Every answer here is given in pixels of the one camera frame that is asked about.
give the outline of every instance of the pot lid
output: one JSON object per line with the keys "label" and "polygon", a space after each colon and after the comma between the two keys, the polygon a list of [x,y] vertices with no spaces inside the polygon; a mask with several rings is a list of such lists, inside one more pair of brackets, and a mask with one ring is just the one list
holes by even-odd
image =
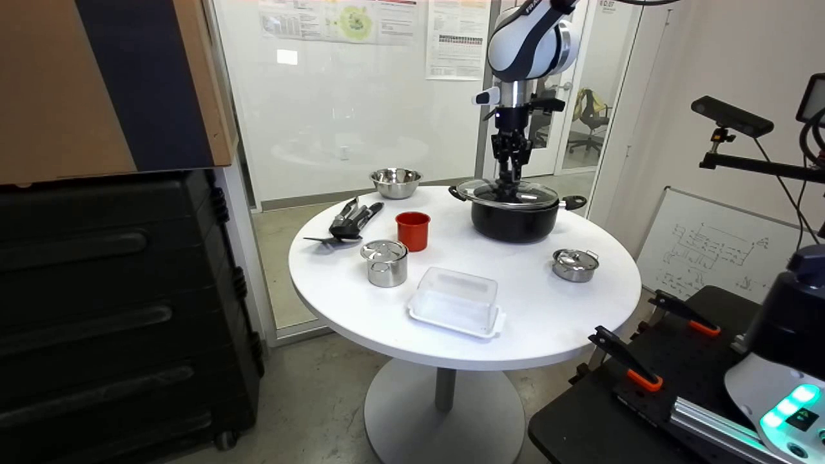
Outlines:
{"label": "pot lid", "polygon": [[492,206],[492,210],[549,210],[559,203],[557,192],[539,181],[520,181],[516,196],[504,198],[498,183],[485,178],[471,178],[456,187],[464,198],[471,203]]}

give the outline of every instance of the small metal cup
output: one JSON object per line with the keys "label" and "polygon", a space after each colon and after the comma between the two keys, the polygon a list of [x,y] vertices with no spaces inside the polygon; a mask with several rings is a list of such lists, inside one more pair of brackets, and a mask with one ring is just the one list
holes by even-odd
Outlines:
{"label": "small metal cup", "polygon": [[396,239],[373,239],[360,247],[365,282],[391,290],[406,282],[406,247]]}

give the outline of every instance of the white plastic container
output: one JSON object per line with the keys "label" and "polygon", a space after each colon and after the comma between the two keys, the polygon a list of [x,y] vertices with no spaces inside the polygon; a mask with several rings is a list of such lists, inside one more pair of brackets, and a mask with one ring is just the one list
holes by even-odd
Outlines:
{"label": "white plastic container", "polygon": [[427,269],[406,303],[406,315],[452,332],[495,339],[503,324],[495,295],[498,283],[490,279]]}

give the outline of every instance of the poster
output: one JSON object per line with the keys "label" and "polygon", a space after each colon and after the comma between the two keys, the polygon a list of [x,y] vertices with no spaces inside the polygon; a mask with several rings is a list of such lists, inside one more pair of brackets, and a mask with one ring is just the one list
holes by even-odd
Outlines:
{"label": "poster", "polygon": [[427,77],[480,81],[485,76],[487,0],[427,0]]}
{"label": "poster", "polygon": [[257,0],[262,31],[282,41],[413,47],[420,0]]}

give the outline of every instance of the camera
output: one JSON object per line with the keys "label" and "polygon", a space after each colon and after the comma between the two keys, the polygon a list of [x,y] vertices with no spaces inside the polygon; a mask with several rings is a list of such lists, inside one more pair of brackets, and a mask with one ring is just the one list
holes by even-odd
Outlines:
{"label": "camera", "polygon": [[733,129],[741,132],[748,136],[763,136],[767,132],[772,132],[772,121],[761,118],[754,113],[739,111],[724,102],[715,102],[712,95],[703,95],[697,102],[690,104],[690,111],[713,118],[718,127],[724,129]]}

